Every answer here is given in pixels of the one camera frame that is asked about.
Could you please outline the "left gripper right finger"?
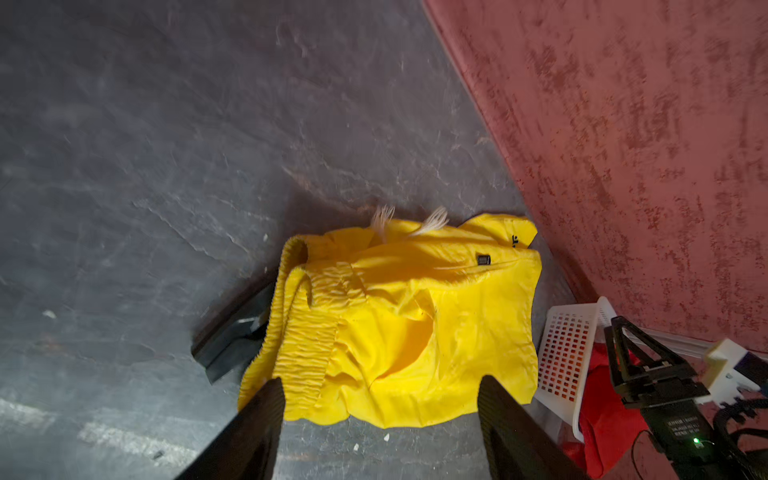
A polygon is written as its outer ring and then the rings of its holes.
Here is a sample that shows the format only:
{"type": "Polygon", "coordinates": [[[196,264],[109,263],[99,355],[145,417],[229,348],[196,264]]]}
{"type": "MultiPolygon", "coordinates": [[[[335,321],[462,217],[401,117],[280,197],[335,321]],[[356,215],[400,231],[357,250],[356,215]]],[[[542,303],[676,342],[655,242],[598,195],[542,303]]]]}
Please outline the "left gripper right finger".
{"type": "Polygon", "coordinates": [[[477,405],[493,479],[587,477],[494,377],[482,378],[477,405]]]}

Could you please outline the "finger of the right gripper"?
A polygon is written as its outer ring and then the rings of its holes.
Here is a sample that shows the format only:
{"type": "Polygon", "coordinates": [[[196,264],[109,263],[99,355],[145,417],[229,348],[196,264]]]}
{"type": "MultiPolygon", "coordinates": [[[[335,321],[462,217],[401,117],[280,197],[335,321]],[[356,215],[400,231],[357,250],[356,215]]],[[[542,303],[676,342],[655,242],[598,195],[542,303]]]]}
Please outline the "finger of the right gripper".
{"type": "Polygon", "coordinates": [[[633,396],[634,385],[629,374],[629,340],[625,330],[634,327],[633,323],[613,323],[603,329],[608,355],[610,380],[614,391],[619,396],[633,396]]]}
{"type": "MultiPolygon", "coordinates": [[[[623,316],[616,316],[611,319],[611,325],[613,323],[632,322],[623,316]]],[[[646,334],[637,325],[634,324],[634,327],[624,333],[629,340],[629,374],[632,380],[686,380],[696,377],[696,371],[685,359],[646,334]]]]}

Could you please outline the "red shorts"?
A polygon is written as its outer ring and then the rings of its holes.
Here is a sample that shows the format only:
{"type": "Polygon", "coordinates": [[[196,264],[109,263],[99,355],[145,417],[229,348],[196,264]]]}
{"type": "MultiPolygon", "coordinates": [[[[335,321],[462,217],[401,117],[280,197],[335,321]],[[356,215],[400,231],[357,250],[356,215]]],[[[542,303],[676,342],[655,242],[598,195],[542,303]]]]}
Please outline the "red shorts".
{"type": "Polygon", "coordinates": [[[603,343],[593,346],[578,427],[583,441],[577,441],[566,425],[559,443],[565,455],[592,479],[607,474],[647,429],[640,411],[627,409],[615,392],[603,343]]]}

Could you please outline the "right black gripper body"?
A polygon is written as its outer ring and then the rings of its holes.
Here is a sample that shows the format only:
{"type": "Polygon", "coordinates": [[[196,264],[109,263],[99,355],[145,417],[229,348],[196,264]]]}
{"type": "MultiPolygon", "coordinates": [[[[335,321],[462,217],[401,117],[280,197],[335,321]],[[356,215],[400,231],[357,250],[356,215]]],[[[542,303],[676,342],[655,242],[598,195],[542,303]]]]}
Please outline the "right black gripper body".
{"type": "Polygon", "coordinates": [[[729,466],[697,399],[708,390],[690,366],[663,367],[620,386],[628,409],[638,409],[657,450],[680,479],[725,479],[729,466]]]}

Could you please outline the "yellow shorts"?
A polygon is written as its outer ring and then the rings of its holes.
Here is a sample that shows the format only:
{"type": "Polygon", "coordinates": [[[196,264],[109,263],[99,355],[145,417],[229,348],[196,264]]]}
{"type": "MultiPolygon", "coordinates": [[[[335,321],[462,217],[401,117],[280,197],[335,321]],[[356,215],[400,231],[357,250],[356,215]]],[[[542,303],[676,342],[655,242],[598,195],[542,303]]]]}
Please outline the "yellow shorts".
{"type": "Polygon", "coordinates": [[[239,406],[279,379],[288,421],[422,428],[474,413],[485,376],[530,403],[536,235],[524,217],[452,227],[442,211],[415,222],[385,208],[365,228],[290,238],[239,406]]]}

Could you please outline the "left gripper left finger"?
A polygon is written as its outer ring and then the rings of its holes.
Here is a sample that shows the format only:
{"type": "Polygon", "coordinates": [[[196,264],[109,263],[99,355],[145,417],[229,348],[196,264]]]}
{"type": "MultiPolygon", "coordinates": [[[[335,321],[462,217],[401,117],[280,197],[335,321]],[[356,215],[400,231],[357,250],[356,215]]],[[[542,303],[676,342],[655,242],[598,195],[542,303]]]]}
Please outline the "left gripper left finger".
{"type": "Polygon", "coordinates": [[[273,476],[285,411],[279,378],[268,381],[180,479],[270,479],[273,476]]]}

